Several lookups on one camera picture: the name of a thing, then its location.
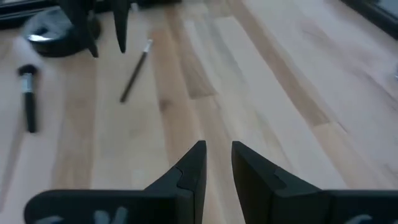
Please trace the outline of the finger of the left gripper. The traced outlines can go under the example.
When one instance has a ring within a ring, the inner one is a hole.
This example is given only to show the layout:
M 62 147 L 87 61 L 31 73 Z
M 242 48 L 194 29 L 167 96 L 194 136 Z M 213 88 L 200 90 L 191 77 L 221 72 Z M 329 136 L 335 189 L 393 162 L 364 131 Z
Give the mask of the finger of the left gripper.
M 116 28 L 116 37 L 118 39 L 120 51 L 123 54 L 126 51 L 126 33 L 129 9 L 129 0 L 113 0 L 113 15 Z
M 98 49 L 88 25 L 88 16 L 93 12 L 94 0 L 60 0 L 60 7 L 78 32 L 81 43 L 98 58 Z

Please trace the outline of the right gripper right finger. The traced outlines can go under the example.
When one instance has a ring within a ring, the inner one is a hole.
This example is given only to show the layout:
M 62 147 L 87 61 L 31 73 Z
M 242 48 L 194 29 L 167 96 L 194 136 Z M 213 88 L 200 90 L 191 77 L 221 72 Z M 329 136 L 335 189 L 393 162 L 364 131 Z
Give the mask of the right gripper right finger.
M 240 141 L 231 162 L 246 223 L 397 223 L 395 190 L 320 189 Z

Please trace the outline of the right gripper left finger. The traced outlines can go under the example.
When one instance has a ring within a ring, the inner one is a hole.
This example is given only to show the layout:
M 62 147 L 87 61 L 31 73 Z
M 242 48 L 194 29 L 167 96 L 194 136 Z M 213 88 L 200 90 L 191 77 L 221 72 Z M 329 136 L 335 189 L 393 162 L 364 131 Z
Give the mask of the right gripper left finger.
M 143 190 L 48 190 L 24 208 L 26 223 L 201 223 L 206 142 L 198 141 Z

